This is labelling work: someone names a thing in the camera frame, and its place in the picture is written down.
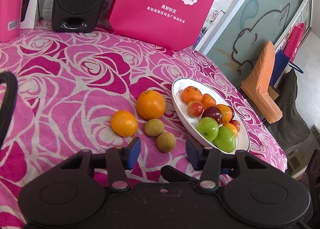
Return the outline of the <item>green apple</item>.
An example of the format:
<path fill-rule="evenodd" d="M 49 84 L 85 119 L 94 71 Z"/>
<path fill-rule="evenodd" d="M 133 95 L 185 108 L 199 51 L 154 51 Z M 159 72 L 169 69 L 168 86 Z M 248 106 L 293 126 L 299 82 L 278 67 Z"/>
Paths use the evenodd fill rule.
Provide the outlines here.
<path fill-rule="evenodd" d="M 233 131 L 225 126 L 219 128 L 214 145 L 226 153 L 232 153 L 236 148 L 236 138 Z"/>
<path fill-rule="evenodd" d="M 196 129 L 208 142 L 214 141 L 219 133 L 219 125 L 211 117 L 202 118 Z"/>

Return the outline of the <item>small orange kumquat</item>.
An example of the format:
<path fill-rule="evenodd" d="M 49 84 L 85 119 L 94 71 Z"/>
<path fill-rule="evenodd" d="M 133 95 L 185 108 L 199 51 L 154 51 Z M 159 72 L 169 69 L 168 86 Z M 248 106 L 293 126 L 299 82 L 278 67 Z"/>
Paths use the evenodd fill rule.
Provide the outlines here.
<path fill-rule="evenodd" d="M 138 129 L 138 122 L 135 116 L 131 112 L 124 110 L 115 112 L 110 124 L 112 130 L 122 137 L 131 137 Z"/>

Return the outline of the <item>small yellow orange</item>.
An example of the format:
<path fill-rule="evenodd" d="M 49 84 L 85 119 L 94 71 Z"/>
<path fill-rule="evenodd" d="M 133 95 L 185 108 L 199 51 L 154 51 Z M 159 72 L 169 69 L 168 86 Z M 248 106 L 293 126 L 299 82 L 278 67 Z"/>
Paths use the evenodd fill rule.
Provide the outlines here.
<path fill-rule="evenodd" d="M 237 130 L 236 126 L 234 126 L 234 125 L 231 124 L 231 123 L 225 123 L 223 126 L 229 128 L 229 129 L 233 132 L 234 137 L 237 137 L 237 135 L 238 135 L 238 130 Z"/>

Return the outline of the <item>red orange apple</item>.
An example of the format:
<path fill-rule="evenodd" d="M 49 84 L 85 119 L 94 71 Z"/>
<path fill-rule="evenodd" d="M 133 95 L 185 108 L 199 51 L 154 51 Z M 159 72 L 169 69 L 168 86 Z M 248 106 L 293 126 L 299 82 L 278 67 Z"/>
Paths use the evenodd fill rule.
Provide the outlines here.
<path fill-rule="evenodd" d="M 229 121 L 229 123 L 230 124 L 232 124 L 232 125 L 234 125 L 235 127 L 236 127 L 236 129 L 237 129 L 237 131 L 238 132 L 240 132 L 240 122 L 239 121 L 237 121 L 237 120 L 231 120 L 231 121 Z"/>

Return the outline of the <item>brown longan fruit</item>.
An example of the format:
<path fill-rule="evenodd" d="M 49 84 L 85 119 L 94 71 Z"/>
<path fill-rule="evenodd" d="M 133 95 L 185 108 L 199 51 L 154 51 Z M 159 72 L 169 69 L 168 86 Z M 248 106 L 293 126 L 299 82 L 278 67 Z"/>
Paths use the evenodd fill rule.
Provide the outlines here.
<path fill-rule="evenodd" d="M 149 137 L 157 137 L 164 132 L 164 123 L 156 118 L 151 119 L 145 124 L 144 131 Z"/>
<path fill-rule="evenodd" d="M 176 138 L 170 132 L 164 132 L 157 137 L 157 147 L 161 152 L 169 153 L 176 147 Z"/>

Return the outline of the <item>dark red apple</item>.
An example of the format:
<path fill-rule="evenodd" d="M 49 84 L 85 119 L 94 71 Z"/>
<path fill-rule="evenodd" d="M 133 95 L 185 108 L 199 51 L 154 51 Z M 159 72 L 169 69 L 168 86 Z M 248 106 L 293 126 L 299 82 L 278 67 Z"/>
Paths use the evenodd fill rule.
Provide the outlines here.
<path fill-rule="evenodd" d="M 209 108 L 205 109 L 202 113 L 202 118 L 205 117 L 213 118 L 218 124 L 222 123 L 222 112 L 216 106 L 210 106 Z"/>

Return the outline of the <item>small red apple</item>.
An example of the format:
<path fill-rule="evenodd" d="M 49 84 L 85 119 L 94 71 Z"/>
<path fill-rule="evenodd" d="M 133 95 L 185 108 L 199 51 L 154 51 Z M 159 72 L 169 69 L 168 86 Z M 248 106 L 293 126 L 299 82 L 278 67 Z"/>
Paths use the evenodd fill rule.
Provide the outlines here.
<path fill-rule="evenodd" d="M 203 113 L 203 105 L 200 101 L 193 100 L 188 103 L 187 113 L 192 118 L 197 118 Z"/>

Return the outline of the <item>large orange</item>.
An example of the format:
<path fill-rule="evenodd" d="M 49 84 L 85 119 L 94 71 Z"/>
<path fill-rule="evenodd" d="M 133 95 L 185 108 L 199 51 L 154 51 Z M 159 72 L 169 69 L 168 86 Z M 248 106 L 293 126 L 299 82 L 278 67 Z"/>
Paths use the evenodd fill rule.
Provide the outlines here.
<path fill-rule="evenodd" d="M 157 91 L 143 91 L 136 103 L 137 111 L 146 120 L 160 118 L 164 115 L 166 102 L 164 97 Z"/>
<path fill-rule="evenodd" d="M 221 119 L 221 124 L 228 123 L 231 121 L 234 117 L 234 112 L 233 109 L 224 104 L 217 104 L 216 107 L 221 111 L 222 113 L 222 119 Z"/>

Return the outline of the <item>white ceramic plate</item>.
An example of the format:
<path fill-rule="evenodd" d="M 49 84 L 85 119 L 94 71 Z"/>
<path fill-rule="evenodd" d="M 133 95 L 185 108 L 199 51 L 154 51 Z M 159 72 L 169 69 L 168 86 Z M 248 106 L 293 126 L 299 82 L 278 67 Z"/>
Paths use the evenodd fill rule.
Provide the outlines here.
<path fill-rule="evenodd" d="M 183 102 L 181 93 L 188 86 L 194 86 L 198 88 L 202 93 L 210 94 L 218 104 L 231 106 L 231 102 L 225 100 L 224 94 L 219 90 L 191 78 L 179 78 L 172 83 L 171 94 L 173 98 L 173 105 L 178 118 L 196 141 L 198 141 L 204 147 L 215 148 L 215 145 L 209 143 L 196 129 L 201 117 L 193 118 L 190 117 L 187 113 L 187 105 L 185 104 L 185 102 Z M 234 154 L 236 150 L 246 150 L 248 152 L 250 150 L 249 134 L 246 130 L 246 127 L 244 126 L 243 121 L 236 113 L 235 109 L 234 119 L 240 122 L 240 133 L 238 133 L 238 136 L 236 138 L 235 150 L 230 154 Z"/>

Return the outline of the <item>large orange on plate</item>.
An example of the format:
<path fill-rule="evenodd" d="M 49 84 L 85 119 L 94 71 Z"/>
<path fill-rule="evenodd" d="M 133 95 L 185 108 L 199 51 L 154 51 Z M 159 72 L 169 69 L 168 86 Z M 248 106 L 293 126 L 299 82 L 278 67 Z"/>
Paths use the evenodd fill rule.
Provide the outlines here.
<path fill-rule="evenodd" d="M 216 107 L 221 111 L 222 113 L 222 119 L 221 119 L 221 124 L 228 123 L 231 121 L 234 117 L 234 112 L 233 109 L 224 104 L 217 104 Z"/>

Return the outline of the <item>small mandarin behind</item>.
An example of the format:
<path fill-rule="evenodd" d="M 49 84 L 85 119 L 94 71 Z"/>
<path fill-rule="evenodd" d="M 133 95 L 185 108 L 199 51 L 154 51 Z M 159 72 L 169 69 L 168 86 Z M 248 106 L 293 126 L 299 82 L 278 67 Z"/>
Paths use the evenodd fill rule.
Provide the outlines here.
<path fill-rule="evenodd" d="M 203 109 L 206 110 L 211 106 L 215 106 L 216 100 L 210 94 L 206 93 L 202 96 L 201 103 L 202 103 Z"/>

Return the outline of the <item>mandarin with green stem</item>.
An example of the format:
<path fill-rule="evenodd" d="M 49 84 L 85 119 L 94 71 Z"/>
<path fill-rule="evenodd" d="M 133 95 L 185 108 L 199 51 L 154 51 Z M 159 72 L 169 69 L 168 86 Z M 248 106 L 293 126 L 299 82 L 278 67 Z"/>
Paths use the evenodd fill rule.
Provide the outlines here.
<path fill-rule="evenodd" d="M 198 88 L 194 86 L 188 86 L 182 91 L 181 98 L 185 104 L 189 104 L 191 101 L 201 102 L 203 95 Z"/>

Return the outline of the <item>pink rose tablecloth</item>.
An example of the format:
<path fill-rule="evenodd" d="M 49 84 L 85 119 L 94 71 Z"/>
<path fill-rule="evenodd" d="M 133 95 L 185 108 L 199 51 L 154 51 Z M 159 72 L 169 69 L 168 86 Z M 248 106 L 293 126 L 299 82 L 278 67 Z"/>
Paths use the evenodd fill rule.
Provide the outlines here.
<path fill-rule="evenodd" d="M 172 83 L 191 78 L 215 89 L 239 115 L 250 139 L 250 152 L 279 170 L 287 158 L 247 100 L 205 55 L 186 48 L 174 52 L 124 38 L 99 25 L 93 32 L 55 33 L 43 21 L 1 44 L 1 71 L 14 73 L 18 96 L 1 149 L 1 228 L 22 228 L 25 220 L 17 197 L 29 181 L 82 149 L 103 153 L 125 146 L 128 138 L 110 126 L 120 110 L 136 116 L 142 151 L 129 182 L 160 182 L 161 167 L 170 165 L 199 177 L 185 154 L 189 133 L 178 118 Z M 155 139 L 144 133 L 145 120 L 136 101 L 145 90 L 166 101 L 161 120 L 176 137 L 170 153 L 160 152 Z"/>

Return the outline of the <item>orange chair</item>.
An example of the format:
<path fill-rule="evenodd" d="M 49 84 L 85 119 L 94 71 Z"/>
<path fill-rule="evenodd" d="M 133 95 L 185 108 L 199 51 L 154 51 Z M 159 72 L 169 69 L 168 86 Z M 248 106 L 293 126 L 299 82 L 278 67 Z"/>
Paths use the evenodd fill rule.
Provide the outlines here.
<path fill-rule="evenodd" d="M 241 82 L 242 91 L 255 104 L 269 124 L 279 121 L 283 112 L 268 94 L 268 87 L 274 68 L 275 49 L 267 41 L 248 77 Z"/>

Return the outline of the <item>dark jacket on chair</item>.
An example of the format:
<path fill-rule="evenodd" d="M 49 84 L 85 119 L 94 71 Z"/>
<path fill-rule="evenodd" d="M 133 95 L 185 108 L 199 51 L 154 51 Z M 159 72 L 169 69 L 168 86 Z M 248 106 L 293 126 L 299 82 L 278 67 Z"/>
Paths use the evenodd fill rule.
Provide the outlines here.
<path fill-rule="evenodd" d="M 279 121 L 270 124 L 268 130 L 286 152 L 292 146 L 304 142 L 310 136 L 310 129 L 296 108 L 298 85 L 295 70 L 283 75 L 279 89 L 276 105 L 283 112 L 283 116 Z"/>

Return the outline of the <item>blue bag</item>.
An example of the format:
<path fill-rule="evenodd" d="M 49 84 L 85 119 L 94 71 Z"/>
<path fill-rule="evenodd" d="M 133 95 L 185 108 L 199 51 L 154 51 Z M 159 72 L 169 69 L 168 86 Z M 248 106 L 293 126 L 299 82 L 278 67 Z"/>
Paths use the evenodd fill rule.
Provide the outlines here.
<path fill-rule="evenodd" d="M 276 84 L 287 66 L 290 66 L 301 74 L 304 73 L 304 71 L 299 66 L 297 66 L 295 63 L 291 63 L 290 58 L 286 56 L 282 50 L 279 50 L 275 55 L 274 68 L 270 79 L 271 86 L 274 86 Z"/>

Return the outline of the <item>hanging pink bag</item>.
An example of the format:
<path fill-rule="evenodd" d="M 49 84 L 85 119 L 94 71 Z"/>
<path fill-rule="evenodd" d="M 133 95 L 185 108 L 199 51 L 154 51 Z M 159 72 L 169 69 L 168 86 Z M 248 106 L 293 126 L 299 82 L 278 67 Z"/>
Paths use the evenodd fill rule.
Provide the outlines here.
<path fill-rule="evenodd" d="M 284 54 L 290 59 L 290 63 L 293 63 L 295 60 L 304 34 L 304 27 L 305 24 L 300 23 L 293 28 L 287 46 L 285 47 Z"/>

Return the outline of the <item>pink tote bag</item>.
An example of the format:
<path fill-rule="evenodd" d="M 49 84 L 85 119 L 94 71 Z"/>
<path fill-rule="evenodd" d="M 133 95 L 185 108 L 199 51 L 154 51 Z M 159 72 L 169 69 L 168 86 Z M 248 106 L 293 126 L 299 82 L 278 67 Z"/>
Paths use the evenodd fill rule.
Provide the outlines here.
<path fill-rule="evenodd" d="M 173 51 L 193 46 L 214 0 L 113 0 L 108 13 L 118 35 Z"/>

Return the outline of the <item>pink thermos bottle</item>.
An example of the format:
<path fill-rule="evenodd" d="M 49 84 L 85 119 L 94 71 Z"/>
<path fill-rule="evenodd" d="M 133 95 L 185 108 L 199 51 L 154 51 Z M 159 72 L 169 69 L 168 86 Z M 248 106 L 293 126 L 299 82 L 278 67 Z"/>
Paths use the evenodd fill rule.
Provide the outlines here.
<path fill-rule="evenodd" d="M 8 42 L 20 35 L 23 0 L 1 0 L 1 42 Z"/>

